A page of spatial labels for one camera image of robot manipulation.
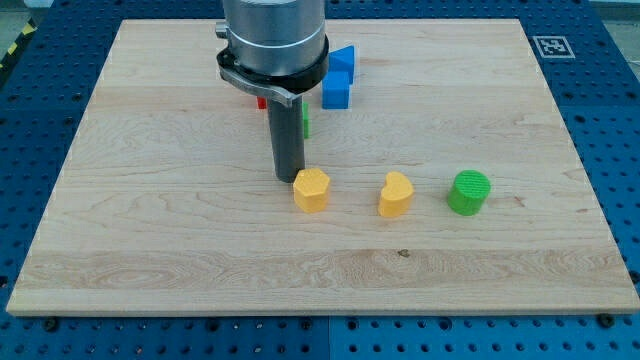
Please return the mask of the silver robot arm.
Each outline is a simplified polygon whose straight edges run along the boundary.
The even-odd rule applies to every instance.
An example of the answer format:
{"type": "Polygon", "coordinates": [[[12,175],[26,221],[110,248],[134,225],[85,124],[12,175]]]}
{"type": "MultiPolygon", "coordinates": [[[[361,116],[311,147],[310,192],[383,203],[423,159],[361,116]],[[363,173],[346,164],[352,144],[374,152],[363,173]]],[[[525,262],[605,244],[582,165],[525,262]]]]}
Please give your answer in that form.
{"type": "Polygon", "coordinates": [[[291,107],[328,71],[323,0],[223,0],[215,26],[227,41],[220,76],[250,95],[291,107]]]}

